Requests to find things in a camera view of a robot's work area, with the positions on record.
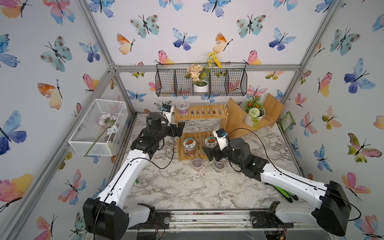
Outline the dark seed plastic jar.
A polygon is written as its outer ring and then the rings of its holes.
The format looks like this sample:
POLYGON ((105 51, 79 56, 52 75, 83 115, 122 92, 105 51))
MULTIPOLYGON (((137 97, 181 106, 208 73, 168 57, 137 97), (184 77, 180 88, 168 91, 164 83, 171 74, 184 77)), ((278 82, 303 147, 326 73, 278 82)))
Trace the dark seed plastic jar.
POLYGON ((214 161, 213 166, 214 166, 214 170, 216 173, 221 173, 225 168, 225 162, 224 161, 214 161))

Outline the red seed plastic jar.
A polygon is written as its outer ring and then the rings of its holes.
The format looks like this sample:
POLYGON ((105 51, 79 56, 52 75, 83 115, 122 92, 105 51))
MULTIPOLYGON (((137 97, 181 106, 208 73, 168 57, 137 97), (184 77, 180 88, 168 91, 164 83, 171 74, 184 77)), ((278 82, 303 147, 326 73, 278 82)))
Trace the red seed plastic jar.
POLYGON ((191 161, 192 168, 194 171, 199 172, 203 167, 203 160, 201 158, 194 158, 191 161))

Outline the purple seed plastic jar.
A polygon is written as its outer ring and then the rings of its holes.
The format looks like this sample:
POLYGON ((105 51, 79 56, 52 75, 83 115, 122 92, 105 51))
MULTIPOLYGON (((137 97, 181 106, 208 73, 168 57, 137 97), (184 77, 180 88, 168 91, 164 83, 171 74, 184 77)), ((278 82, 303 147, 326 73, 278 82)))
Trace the purple seed plastic jar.
POLYGON ((189 103, 187 101, 179 101, 177 102, 176 104, 176 108, 178 110, 178 113, 181 115, 181 116, 185 116, 188 114, 189 112, 189 103))

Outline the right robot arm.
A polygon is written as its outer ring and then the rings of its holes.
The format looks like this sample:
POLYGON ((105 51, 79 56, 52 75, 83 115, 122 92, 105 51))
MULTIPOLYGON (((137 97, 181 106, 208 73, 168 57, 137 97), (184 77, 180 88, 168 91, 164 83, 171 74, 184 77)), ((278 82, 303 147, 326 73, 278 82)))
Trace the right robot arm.
POLYGON ((315 208, 310 215, 321 228, 335 236, 346 235, 352 204, 340 184, 314 182, 278 168, 253 155, 249 144, 241 138, 220 139, 216 147, 203 147, 203 151, 209 161, 226 159, 240 167, 245 176, 280 187, 305 200, 315 208))

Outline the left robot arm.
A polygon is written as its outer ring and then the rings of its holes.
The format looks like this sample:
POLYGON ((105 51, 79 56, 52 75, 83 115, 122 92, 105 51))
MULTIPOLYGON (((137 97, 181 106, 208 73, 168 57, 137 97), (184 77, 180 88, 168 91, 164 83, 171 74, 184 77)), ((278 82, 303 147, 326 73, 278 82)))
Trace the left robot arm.
POLYGON ((147 126, 133 141, 131 150, 121 168, 95 199, 83 205, 85 230, 108 240, 120 240, 132 227, 149 228, 156 224, 155 207, 139 203, 128 212, 123 207, 132 186, 141 171, 151 162, 160 143, 169 136, 181 137, 185 123, 174 123, 159 114, 147 115, 147 126))

